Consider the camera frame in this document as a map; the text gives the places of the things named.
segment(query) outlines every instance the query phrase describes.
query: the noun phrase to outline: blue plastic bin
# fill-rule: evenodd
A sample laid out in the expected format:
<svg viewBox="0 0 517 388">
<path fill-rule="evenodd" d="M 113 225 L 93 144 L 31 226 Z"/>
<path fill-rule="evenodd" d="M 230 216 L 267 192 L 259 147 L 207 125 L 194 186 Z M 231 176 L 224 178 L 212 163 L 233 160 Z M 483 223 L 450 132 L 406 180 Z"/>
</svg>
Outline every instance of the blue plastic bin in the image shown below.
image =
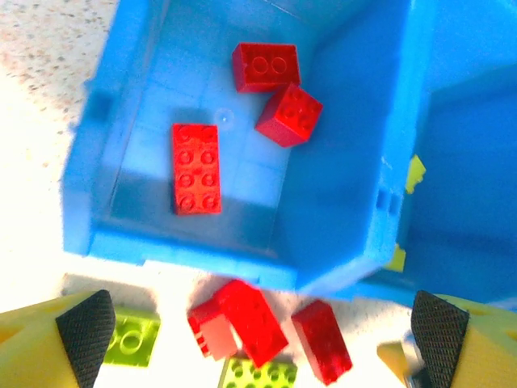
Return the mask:
<svg viewBox="0 0 517 388">
<path fill-rule="evenodd" d="M 336 296 L 412 306 L 425 289 L 517 311 L 517 3 L 439 2 L 415 152 L 427 172 L 402 207 L 404 272 Z"/>
<path fill-rule="evenodd" d="M 332 295 L 391 260 L 434 0 L 121 0 L 63 179 L 67 251 Z M 296 44 L 311 141 L 256 131 L 237 43 Z M 169 130 L 219 125 L 223 213 L 171 212 Z"/>
</svg>

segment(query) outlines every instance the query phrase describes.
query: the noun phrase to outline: white speckled surface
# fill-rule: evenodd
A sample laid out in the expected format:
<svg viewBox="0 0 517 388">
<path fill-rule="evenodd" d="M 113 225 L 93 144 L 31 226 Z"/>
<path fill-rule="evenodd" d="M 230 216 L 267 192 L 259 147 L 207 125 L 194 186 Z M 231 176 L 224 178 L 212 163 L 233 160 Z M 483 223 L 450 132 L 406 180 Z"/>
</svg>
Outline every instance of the white speckled surface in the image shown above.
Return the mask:
<svg viewBox="0 0 517 388">
<path fill-rule="evenodd" d="M 162 316 L 151 366 L 103 366 L 96 387 L 216 387 L 222 362 L 205 360 L 185 319 L 225 280 L 191 268 L 148 262 L 143 268 L 61 251 L 59 180 L 83 104 L 82 84 L 94 72 L 116 2 L 0 0 L 0 311 L 80 289 L 106 287 L 117 303 L 157 307 Z M 296 386 L 322 386 L 313 376 L 289 315 L 306 302 L 267 293 L 299 365 Z M 376 357 L 376 346 L 409 330 L 410 312 L 375 301 L 334 303 L 351 372 L 334 386 L 399 387 Z"/>
</svg>

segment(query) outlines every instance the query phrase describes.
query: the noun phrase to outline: lego stud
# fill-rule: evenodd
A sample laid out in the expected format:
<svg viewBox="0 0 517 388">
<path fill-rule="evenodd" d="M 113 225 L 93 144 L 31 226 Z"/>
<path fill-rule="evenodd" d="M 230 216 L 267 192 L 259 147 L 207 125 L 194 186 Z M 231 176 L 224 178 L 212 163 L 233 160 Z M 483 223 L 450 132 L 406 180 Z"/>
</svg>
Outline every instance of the lego stud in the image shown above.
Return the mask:
<svg viewBox="0 0 517 388">
<path fill-rule="evenodd" d="M 280 377 L 280 371 L 278 369 L 278 366 L 276 365 L 272 365 L 268 370 L 267 370 L 267 376 L 269 377 L 269 379 L 272 381 L 272 382 L 276 382 L 278 381 L 279 377 Z"/>
<path fill-rule="evenodd" d="M 296 371 L 297 369 L 296 368 L 287 368 L 285 370 L 285 379 L 289 382 L 289 384 L 293 384 L 294 381 L 296 380 Z"/>
<path fill-rule="evenodd" d="M 205 151 L 201 154 L 201 162 L 203 162 L 204 164 L 212 164 L 215 162 L 215 160 L 216 157 L 211 151 Z"/>
<path fill-rule="evenodd" d="M 304 98 L 304 93 L 301 91 L 301 89 L 293 89 L 291 93 L 289 93 L 289 96 L 295 101 L 300 101 Z"/>
<path fill-rule="evenodd" d="M 181 142 L 189 141 L 191 140 L 191 134 L 188 127 L 180 127 L 178 129 L 178 139 Z"/>
<path fill-rule="evenodd" d="M 192 162 L 192 154 L 188 151 L 183 151 L 179 154 L 179 162 L 181 164 L 189 164 Z"/>
<path fill-rule="evenodd" d="M 138 330 L 131 330 L 125 333 L 120 340 L 120 351 L 126 356 L 130 356 L 140 349 L 144 338 Z"/>
<path fill-rule="evenodd" d="M 183 174 L 179 177 L 179 185 L 182 188 L 189 188 L 194 184 L 194 177 L 190 174 Z"/>
<path fill-rule="evenodd" d="M 203 200 L 203 206 L 205 209 L 215 209 L 217 207 L 217 199 L 214 196 L 207 196 Z"/>
<path fill-rule="evenodd" d="M 306 132 L 309 132 L 313 127 L 311 120 L 307 116 L 301 116 L 298 125 Z"/>
<path fill-rule="evenodd" d="M 232 371 L 235 377 L 240 378 L 244 371 L 242 370 L 242 363 L 240 361 L 235 361 L 232 365 Z"/>
<path fill-rule="evenodd" d="M 251 62 L 251 68 L 254 70 L 255 73 L 265 74 L 267 72 L 267 69 L 269 68 L 269 65 L 267 64 L 266 58 L 255 57 Z"/>
<path fill-rule="evenodd" d="M 287 119 L 292 119 L 296 115 L 296 109 L 291 105 L 284 107 L 281 112 L 282 115 L 284 115 L 284 117 Z"/>
<path fill-rule="evenodd" d="M 283 74 L 288 69 L 288 63 L 283 58 L 274 57 L 271 61 L 271 68 L 275 73 Z"/>
<path fill-rule="evenodd" d="M 262 372 L 260 372 L 260 369 L 256 369 L 253 365 L 250 367 L 250 373 L 254 380 L 259 380 L 262 377 Z"/>
<path fill-rule="evenodd" d="M 214 184 L 216 184 L 216 179 L 215 177 L 213 176 L 213 174 L 206 174 L 201 182 L 203 183 L 204 186 L 213 186 Z"/>
<path fill-rule="evenodd" d="M 179 202 L 179 207 L 181 210 L 188 211 L 194 207 L 194 203 L 194 198 L 186 196 Z"/>
<path fill-rule="evenodd" d="M 119 335 L 118 333 L 116 332 L 116 329 L 113 331 L 113 334 L 111 335 L 111 338 L 110 338 L 110 343 L 109 345 L 107 346 L 107 350 L 110 350 L 111 348 L 113 348 L 113 346 L 120 340 L 119 338 Z"/>
<path fill-rule="evenodd" d="M 217 141 L 217 130 L 215 127 L 204 127 L 201 133 L 205 142 L 213 143 Z"/>
</svg>

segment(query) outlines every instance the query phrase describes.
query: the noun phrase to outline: red 2x4 lego brick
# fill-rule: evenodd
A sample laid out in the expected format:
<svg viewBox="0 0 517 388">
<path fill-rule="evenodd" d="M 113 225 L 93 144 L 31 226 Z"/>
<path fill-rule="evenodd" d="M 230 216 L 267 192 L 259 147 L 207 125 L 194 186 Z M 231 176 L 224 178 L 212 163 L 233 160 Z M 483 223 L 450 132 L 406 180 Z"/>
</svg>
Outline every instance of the red 2x4 lego brick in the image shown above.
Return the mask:
<svg viewBox="0 0 517 388">
<path fill-rule="evenodd" d="M 174 124 L 174 209 L 178 215 L 221 212 L 217 126 Z"/>
<path fill-rule="evenodd" d="M 271 97 L 255 129 L 282 147 L 296 146 L 309 140 L 322 109 L 321 103 L 292 83 Z"/>
<path fill-rule="evenodd" d="M 214 294 L 226 318 L 242 340 L 256 368 L 271 361 L 288 341 L 266 298 L 240 280 L 232 280 Z"/>
<path fill-rule="evenodd" d="M 275 91 L 290 82 L 301 83 L 294 44 L 240 43 L 232 63 L 239 92 Z"/>
<path fill-rule="evenodd" d="M 332 307 L 316 300 L 292 317 L 314 375 L 328 386 L 352 367 Z"/>
</svg>

